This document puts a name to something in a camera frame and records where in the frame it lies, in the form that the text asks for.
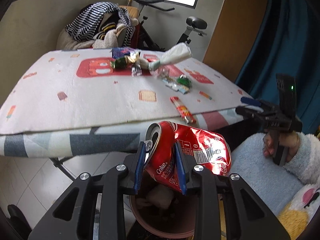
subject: striped clothing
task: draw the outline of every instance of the striped clothing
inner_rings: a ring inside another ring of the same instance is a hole
[[[76,41],[93,40],[95,31],[100,25],[105,13],[118,11],[120,19],[127,26],[127,32],[124,38],[124,47],[130,46],[132,25],[128,10],[120,8],[111,2],[97,2],[89,6],[86,10],[65,27],[67,33],[73,36]]]

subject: white fuzzy sleeve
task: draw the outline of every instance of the white fuzzy sleeve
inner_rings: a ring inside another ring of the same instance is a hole
[[[320,142],[312,134],[299,133],[300,148],[284,167],[304,184],[315,184],[320,178]]]

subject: blue gripper pad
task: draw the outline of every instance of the blue gripper pad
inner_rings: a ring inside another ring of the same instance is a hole
[[[183,168],[181,155],[183,152],[180,152],[178,147],[178,142],[174,144],[174,156],[176,158],[176,165],[177,165],[177,174],[178,174],[178,181],[179,186],[182,191],[182,194],[185,195],[187,193],[187,183],[186,183],[186,173]]]
[[[254,100],[252,98],[241,97],[240,101],[244,104],[248,104],[250,106],[261,106],[261,103],[258,100]]]
[[[134,173],[133,189],[134,189],[135,194],[138,193],[138,190],[140,189],[140,186],[141,186],[143,166],[144,166],[144,163],[145,163],[146,153],[147,153],[146,144],[143,143],[142,147],[140,149],[141,150],[140,150],[140,153],[139,153],[139,159],[138,159],[138,163],[137,163],[137,168],[136,168],[136,171]]]

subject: printed tablecloth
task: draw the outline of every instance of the printed tablecloth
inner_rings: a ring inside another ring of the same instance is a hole
[[[160,55],[141,53],[145,58]],[[182,95],[149,73],[116,73],[110,57],[110,49],[42,56],[0,109],[0,155],[58,157],[136,150],[151,123],[185,124],[170,96],[185,103],[199,128],[215,130],[242,120],[234,107],[248,94],[193,58],[166,66],[170,76],[183,73],[192,80],[190,93]]]

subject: silver screw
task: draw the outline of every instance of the silver screw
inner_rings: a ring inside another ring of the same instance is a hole
[[[193,167],[195,171],[203,171],[203,166],[202,165],[196,165]]]
[[[231,178],[232,180],[239,180],[239,179],[240,179],[240,176],[239,176],[238,174],[236,174],[236,173],[232,173],[232,174],[230,175],[230,178]]]
[[[117,166],[117,170],[118,171],[124,171],[126,169],[126,166],[124,165],[124,164],[119,164],[118,166]]]
[[[86,180],[86,179],[88,179],[89,178],[89,174],[88,173],[82,173],[81,175],[80,175],[80,179],[82,179],[82,180]]]

